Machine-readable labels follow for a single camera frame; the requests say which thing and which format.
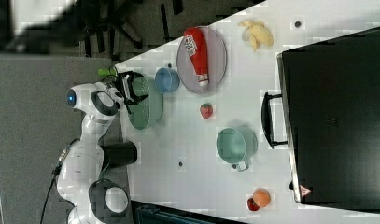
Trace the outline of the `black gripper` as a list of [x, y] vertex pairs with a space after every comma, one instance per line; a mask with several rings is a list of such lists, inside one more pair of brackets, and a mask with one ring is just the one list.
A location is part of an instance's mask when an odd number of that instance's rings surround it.
[[116, 89], [120, 93], [122, 102], [118, 101], [119, 105], [138, 105], [148, 98], [148, 95], [136, 95], [134, 93], [134, 80], [136, 78], [143, 77], [140, 73], [134, 71], [127, 71], [123, 73], [117, 73]]

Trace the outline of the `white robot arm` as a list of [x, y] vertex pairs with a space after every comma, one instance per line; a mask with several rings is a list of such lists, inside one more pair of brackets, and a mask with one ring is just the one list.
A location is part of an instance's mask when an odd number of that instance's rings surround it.
[[105, 168], [105, 153], [99, 141], [121, 107], [137, 105], [148, 98], [134, 93], [134, 83], [141, 77], [127, 71], [116, 74], [113, 81], [69, 89], [67, 103], [85, 116], [81, 136], [63, 151], [55, 172], [57, 192], [73, 205], [67, 224], [119, 224], [126, 216], [128, 194], [100, 176]]

